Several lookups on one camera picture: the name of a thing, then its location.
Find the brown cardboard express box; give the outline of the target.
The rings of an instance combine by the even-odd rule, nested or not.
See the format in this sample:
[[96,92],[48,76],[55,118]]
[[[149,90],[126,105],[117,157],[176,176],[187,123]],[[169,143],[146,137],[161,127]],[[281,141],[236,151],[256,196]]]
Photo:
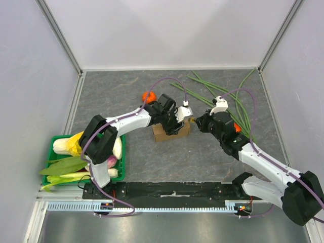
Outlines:
[[187,120],[184,122],[184,126],[179,130],[177,135],[167,135],[161,124],[152,126],[155,142],[162,142],[189,136],[190,130],[190,123]]

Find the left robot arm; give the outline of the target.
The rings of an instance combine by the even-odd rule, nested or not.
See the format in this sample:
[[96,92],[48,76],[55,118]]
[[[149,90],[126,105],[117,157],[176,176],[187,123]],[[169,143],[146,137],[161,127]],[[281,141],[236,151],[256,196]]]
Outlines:
[[94,194],[106,199],[111,194],[107,160],[113,155],[118,137],[139,128],[160,124],[166,135],[177,135],[184,126],[184,120],[192,115],[189,102],[177,107],[174,99],[162,94],[157,101],[143,103],[132,112],[104,118],[94,116],[83,131],[78,143],[82,149],[81,158],[88,161]]

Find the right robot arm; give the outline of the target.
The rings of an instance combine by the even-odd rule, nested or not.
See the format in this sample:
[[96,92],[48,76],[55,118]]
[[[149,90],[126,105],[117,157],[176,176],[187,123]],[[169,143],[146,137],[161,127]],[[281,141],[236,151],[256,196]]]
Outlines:
[[226,111],[205,113],[195,123],[203,133],[212,134],[223,151],[249,165],[267,178],[263,181],[251,173],[242,173],[233,180],[232,193],[237,199],[258,197],[281,208],[295,224],[304,226],[323,210],[323,190],[311,171],[301,173],[262,151],[234,125]]

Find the small orange pumpkin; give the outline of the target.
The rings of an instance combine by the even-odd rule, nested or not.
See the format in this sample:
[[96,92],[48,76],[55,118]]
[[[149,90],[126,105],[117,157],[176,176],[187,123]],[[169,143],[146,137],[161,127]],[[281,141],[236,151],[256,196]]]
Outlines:
[[145,102],[146,104],[155,102],[156,100],[157,100],[156,94],[152,91],[144,92],[142,94],[142,102]]

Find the orange carrot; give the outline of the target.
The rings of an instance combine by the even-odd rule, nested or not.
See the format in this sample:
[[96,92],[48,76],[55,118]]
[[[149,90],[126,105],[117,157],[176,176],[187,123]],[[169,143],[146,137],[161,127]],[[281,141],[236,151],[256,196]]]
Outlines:
[[235,128],[235,132],[240,133],[241,132],[241,127],[237,123],[234,123],[233,125],[234,125],[234,128]]

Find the bunch of long green beans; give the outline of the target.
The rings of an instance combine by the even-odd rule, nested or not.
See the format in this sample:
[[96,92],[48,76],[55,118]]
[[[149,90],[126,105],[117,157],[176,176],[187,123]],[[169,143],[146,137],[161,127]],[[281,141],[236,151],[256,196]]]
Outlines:
[[[171,76],[181,80],[192,107],[193,114],[200,116],[213,107],[212,99],[222,96],[237,88],[247,88],[247,84],[256,75],[253,69],[216,69],[216,70],[176,70]],[[225,97],[228,102],[228,112],[244,135],[251,130],[253,108],[249,108],[250,96],[247,92],[236,90]]]

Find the white eggplant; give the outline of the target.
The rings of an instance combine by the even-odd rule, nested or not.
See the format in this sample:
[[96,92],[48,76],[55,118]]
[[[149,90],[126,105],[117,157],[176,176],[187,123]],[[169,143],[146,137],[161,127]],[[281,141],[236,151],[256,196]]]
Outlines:
[[120,137],[116,138],[113,149],[112,149],[112,153],[116,157],[117,160],[122,158],[123,144],[122,144],[122,140]]

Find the green plastic basket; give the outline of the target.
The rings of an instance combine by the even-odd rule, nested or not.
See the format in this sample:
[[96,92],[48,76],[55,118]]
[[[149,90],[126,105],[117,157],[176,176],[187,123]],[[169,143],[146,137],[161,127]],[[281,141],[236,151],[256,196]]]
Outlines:
[[[47,161],[46,161],[46,164],[45,164],[45,168],[48,168],[51,164],[50,161],[53,161],[53,160],[61,160],[61,159],[64,159],[64,158],[67,158],[67,157],[72,157],[71,155],[61,155],[61,154],[56,154],[53,150],[53,144],[56,140],[58,139],[69,139],[70,137],[72,137],[72,135],[61,135],[61,136],[54,136],[52,137],[51,139],[51,145],[50,145],[50,148],[49,148],[49,152],[48,152],[48,158],[47,158]],[[126,163],[125,163],[125,160],[126,160],[126,136],[125,135],[122,135],[120,137],[121,139],[121,142],[122,142],[122,157],[121,159],[117,160],[116,164],[114,167],[112,167],[112,169],[116,169],[117,170],[117,177],[116,178],[113,178],[111,177],[111,181],[113,182],[117,182],[117,181],[122,181],[124,178],[125,178],[125,174],[126,174]],[[85,172],[86,170],[85,169],[81,169],[78,171],[79,172]],[[84,177],[83,180],[80,181],[81,183],[89,183],[90,182],[90,179],[89,177]],[[70,181],[70,182],[62,182],[58,185],[72,185],[72,184],[77,184],[78,181]],[[42,177],[42,185],[43,186],[46,186],[50,184],[50,181],[48,181],[47,179],[47,175],[43,175]]]

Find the purple onion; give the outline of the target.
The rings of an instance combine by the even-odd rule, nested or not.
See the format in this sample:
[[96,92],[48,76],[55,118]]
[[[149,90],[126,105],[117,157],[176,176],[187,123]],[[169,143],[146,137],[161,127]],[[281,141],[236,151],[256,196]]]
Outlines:
[[117,162],[117,158],[114,155],[110,156],[107,160],[108,168],[109,169],[113,168],[115,166],[116,162]]

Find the white corn cob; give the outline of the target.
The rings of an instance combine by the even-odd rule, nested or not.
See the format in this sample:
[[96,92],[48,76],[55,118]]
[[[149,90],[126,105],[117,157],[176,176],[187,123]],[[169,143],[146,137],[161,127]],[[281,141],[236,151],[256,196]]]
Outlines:
[[53,143],[53,151],[58,155],[79,156],[82,148],[79,145],[79,139],[83,132],[77,133],[69,138],[59,138]]

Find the green leafy vegetable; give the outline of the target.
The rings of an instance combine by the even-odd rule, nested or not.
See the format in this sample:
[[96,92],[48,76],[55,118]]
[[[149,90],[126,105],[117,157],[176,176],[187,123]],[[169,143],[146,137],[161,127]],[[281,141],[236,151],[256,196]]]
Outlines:
[[66,157],[60,160],[54,160],[48,168],[39,172],[40,175],[61,176],[73,172],[77,172],[84,168],[88,163],[80,157]]

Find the green celery stalk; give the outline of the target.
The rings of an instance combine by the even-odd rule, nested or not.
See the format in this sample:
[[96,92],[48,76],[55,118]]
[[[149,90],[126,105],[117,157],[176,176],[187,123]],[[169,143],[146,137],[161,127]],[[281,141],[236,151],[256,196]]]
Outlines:
[[46,176],[48,184],[44,185],[41,190],[45,190],[46,192],[50,192],[50,188],[56,185],[61,185],[64,183],[71,183],[71,182],[78,182],[82,179],[89,179],[90,173],[89,172],[76,172],[65,174],[61,176]]

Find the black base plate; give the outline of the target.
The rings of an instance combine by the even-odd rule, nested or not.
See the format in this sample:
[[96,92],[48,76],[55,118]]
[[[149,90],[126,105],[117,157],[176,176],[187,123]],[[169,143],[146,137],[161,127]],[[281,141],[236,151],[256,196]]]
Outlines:
[[118,199],[140,197],[195,197],[208,200],[246,200],[250,201],[243,190],[232,183],[221,182],[114,182],[104,191]]

